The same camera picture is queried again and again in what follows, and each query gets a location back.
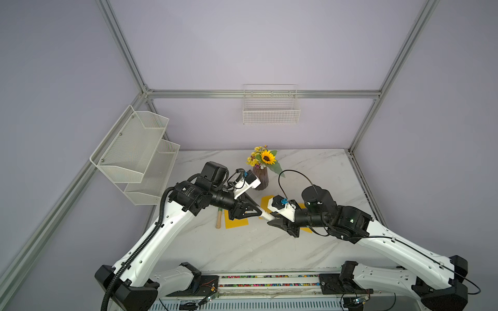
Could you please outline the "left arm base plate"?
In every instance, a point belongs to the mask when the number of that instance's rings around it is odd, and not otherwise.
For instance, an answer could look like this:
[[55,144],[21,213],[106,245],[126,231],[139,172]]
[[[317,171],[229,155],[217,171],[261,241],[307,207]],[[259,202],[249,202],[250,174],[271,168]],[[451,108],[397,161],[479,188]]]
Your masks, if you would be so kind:
[[209,294],[214,293],[214,289],[218,289],[219,279],[219,275],[201,275],[194,277],[186,290],[173,292],[172,294],[168,294],[167,297],[204,298]]

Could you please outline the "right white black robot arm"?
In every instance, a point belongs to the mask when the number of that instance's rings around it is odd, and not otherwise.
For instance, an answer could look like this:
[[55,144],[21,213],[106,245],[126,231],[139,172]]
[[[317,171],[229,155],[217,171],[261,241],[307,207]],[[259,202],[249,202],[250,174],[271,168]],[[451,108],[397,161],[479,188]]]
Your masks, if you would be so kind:
[[304,189],[302,199],[304,208],[282,196],[271,198],[267,203],[273,216],[269,225],[293,237],[299,237],[302,228],[323,228],[328,236],[376,251],[398,265],[375,268],[348,260],[333,286],[347,294],[381,290],[405,295],[429,310],[464,310],[467,306],[466,259],[438,255],[405,241],[368,213],[338,205],[330,192],[319,186]]

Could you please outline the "white glue stick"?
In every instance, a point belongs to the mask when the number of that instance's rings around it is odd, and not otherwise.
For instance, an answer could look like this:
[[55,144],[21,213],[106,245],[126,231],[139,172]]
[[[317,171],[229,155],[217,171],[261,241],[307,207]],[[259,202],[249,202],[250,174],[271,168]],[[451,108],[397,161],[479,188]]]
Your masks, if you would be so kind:
[[274,220],[275,217],[265,211],[262,212],[262,214],[259,216],[260,218],[266,220],[267,222]]

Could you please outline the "sunflower bouquet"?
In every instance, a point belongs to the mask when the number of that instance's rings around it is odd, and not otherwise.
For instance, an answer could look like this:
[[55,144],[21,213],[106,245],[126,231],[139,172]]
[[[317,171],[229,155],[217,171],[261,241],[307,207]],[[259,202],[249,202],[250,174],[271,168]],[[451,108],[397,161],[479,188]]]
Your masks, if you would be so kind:
[[283,169],[276,159],[277,150],[269,150],[267,145],[257,146],[246,159],[246,164],[252,167],[256,172],[264,170],[271,171],[275,174],[281,174]]

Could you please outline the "white two-tier mesh shelf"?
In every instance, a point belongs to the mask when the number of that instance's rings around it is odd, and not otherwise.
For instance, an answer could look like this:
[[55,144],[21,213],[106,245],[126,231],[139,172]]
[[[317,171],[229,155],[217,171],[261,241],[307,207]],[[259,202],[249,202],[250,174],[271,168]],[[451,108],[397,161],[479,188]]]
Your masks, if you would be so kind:
[[132,106],[120,116],[89,161],[135,206],[158,205],[180,145],[166,139],[169,119]]

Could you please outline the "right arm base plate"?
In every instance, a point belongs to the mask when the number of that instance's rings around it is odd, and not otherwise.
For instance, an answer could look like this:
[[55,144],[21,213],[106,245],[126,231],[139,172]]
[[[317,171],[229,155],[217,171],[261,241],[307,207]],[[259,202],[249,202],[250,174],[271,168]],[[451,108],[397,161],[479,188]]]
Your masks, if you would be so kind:
[[372,294],[372,289],[358,286],[352,279],[341,280],[339,273],[319,274],[319,284],[323,295]]

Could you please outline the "brown ribbed vase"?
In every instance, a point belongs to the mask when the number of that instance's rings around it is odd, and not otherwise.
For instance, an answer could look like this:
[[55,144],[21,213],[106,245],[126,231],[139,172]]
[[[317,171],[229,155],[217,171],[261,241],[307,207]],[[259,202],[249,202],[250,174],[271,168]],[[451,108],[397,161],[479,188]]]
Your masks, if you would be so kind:
[[255,188],[256,190],[265,190],[269,185],[268,169],[267,167],[254,167],[252,169],[254,175],[260,181],[260,184]]

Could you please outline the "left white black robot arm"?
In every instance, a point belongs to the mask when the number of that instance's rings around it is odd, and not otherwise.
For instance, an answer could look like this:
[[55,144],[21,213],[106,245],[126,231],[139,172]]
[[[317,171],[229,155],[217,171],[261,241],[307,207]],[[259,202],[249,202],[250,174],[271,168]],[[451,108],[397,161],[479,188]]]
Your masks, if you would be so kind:
[[149,310],[165,295],[195,295],[201,288],[201,272],[192,264],[181,263],[163,275],[153,269],[171,242],[199,212],[208,206],[228,211],[230,219],[261,216],[258,204],[246,194],[260,185],[252,172],[240,168],[230,181],[228,169],[207,162],[202,172],[168,187],[163,193],[157,219],[132,249],[113,265],[103,265],[95,273],[105,294],[101,310],[113,301],[122,310]]

